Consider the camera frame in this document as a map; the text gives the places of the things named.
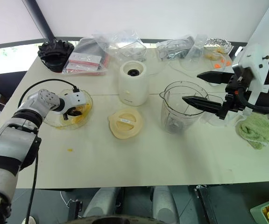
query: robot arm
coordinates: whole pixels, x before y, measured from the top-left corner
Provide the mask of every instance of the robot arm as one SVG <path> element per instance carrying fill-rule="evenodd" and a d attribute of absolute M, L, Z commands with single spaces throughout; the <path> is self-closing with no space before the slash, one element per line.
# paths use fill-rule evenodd
<path fill-rule="evenodd" d="M 38 153 L 41 139 L 37 136 L 49 111 L 63 114 L 64 119 L 81 115 L 75 107 L 86 103 L 85 95 L 77 90 L 59 97 L 48 90 L 30 95 L 0 129 L 0 223 L 10 216 L 18 172 L 31 165 Z"/>
<path fill-rule="evenodd" d="M 269 56 L 258 44 L 247 46 L 233 62 L 233 73 L 209 71 L 197 77 L 210 83 L 226 83 L 223 104 L 206 98 L 187 96 L 182 99 L 206 112 L 225 119 L 228 111 L 243 111 L 250 115 L 252 110 L 269 114 Z"/>

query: black cable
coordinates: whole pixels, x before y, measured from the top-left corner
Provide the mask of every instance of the black cable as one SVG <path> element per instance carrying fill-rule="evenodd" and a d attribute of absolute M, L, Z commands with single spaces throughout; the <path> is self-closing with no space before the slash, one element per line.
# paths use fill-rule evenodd
<path fill-rule="evenodd" d="M 251 108 L 253 110 L 257 110 L 259 112 L 269 112 L 269 106 L 257 106 L 250 104 L 244 97 L 244 89 L 243 88 L 238 88 L 238 99 L 242 103 L 242 105 Z"/>
<path fill-rule="evenodd" d="M 36 181 L 37 181 L 37 170 L 38 170 L 38 154 L 36 156 L 36 161 L 35 161 L 33 186 L 32 186 L 30 201 L 28 203 L 28 211 L 27 211 L 25 224 L 28 224 L 28 219 L 29 219 L 30 213 L 31 213 L 31 207 L 32 207 L 32 202 L 33 202 L 33 197 L 34 197 L 34 192 L 35 192 Z"/>
<path fill-rule="evenodd" d="M 30 87 L 28 87 L 24 93 L 22 94 L 20 100 L 19 100 L 19 103 L 18 103 L 18 107 L 21 105 L 21 102 L 23 100 L 23 98 L 25 97 L 25 95 L 27 94 L 27 92 L 32 89 L 34 86 L 40 84 L 40 83 L 44 83 L 44 82 L 47 82 L 47 81 L 60 81 L 60 82 L 64 82 L 64 83 L 67 83 L 69 85 L 72 85 L 73 86 L 73 89 L 74 91 L 79 91 L 79 89 L 72 83 L 68 82 L 68 81 L 65 81 L 65 80 L 62 80 L 62 79 L 57 79 L 57 78 L 50 78 L 50 79 L 45 79 L 45 80 L 42 80 L 40 82 L 37 82 L 33 85 L 31 85 Z M 28 203 L 28 211 L 27 211 L 27 216 L 26 216 L 26 221 L 25 221 L 25 224 L 28 224 L 28 220 L 29 220 L 29 216 L 30 216 L 30 213 L 31 213 L 31 207 L 32 207 L 32 203 L 33 203 L 33 198 L 34 198 L 34 192 L 35 192 L 35 186 L 36 186 L 36 180 L 37 180 L 37 170 L 38 170 L 38 154 L 36 156 L 36 161 L 35 161 L 35 171 L 34 171 L 34 179 L 33 179 L 33 186 L 32 186 L 32 190 L 31 190 L 31 197 L 30 197 L 30 201 Z"/>
<path fill-rule="evenodd" d="M 68 81 L 62 80 L 62 79 L 57 79 L 57 78 L 45 79 L 45 80 L 42 80 L 42 81 L 40 81 L 40 82 L 37 82 L 37 83 L 31 85 L 30 87 L 28 87 L 28 88 L 24 91 L 24 93 L 22 94 L 22 96 L 21 96 L 21 98 L 20 98 L 20 100 L 19 100 L 18 107 L 21 105 L 23 98 L 25 97 L 25 95 L 27 94 L 27 92 L 28 92 L 30 89 L 32 89 L 34 86 L 36 86 L 36 85 L 38 85 L 38 84 L 40 84 L 40 83 L 44 83 L 44 82 L 47 82 L 47 81 L 60 81 L 60 82 L 64 82 L 64 83 L 67 83 L 67 84 L 69 84 L 69 85 L 72 85 L 73 88 L 74 88 L 75 90 L 77 89 L 77 87 L 76 87 L 74 84 L 72 84 L 72 83 L 70 83 L 70 82 L 68 82 Z"/>

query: plastic bag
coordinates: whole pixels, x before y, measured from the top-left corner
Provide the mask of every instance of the plastic bag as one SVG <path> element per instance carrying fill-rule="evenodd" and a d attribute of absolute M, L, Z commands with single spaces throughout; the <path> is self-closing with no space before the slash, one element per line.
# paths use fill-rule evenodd
<path fill-rule="evenodd" d="M 175 60 L 184 58 L 192 46 L 194 38 L 190 35 L 175 39 L 156 43 L 158 56 L 162 61 Z"/>
<path fill-rule="evenodd" d="M 121 63 L 136 60 L 146 60 L 147 48 L 134 30 L 123 30 L 111 34 L 93 34 L 98 45 L 109 55 L 117 58 Z"/>
<path fill-rule="evenodd" d="M 103 75 L 109 55 L 92 38 L 82 38 L 68 58 L 62 73 Z"/>
<path fill-rule="evenodd" d="M 181 62 L 183 68 L 186 70 L 195 71 L 200 67 L 200 64 L 203 62 L 203 48 L 206 41 L 206 34 L 197 35 L 194 45 L 187 53 L 185 59 Z"/>

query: aluminum foil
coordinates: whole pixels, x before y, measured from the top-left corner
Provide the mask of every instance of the aluminum foil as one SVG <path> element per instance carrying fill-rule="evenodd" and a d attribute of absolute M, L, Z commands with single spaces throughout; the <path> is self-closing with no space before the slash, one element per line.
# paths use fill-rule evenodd
<path fill-rule="evenodd" d="M 205 42 L 204 49 L 210 52 L 227 54 L 232 48 L 230 42 L 219 38 L 210 38 Z"/>

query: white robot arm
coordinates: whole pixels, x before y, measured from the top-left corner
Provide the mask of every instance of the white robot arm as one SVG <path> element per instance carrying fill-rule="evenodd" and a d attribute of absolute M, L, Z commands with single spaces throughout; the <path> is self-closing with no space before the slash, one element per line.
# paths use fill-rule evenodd
<path fill-rule="evenodd" d="M 42 89 L 30 95 L 0 129 L 0 223 L 11 213 L 18 172 L 31 165 L 39 150 L 38 129 L 49 111 L 63 114 L 64 119 L 78 116 L 75 107 L 86 103 L 83 92 L 74 90 L 64 97 Z"/>

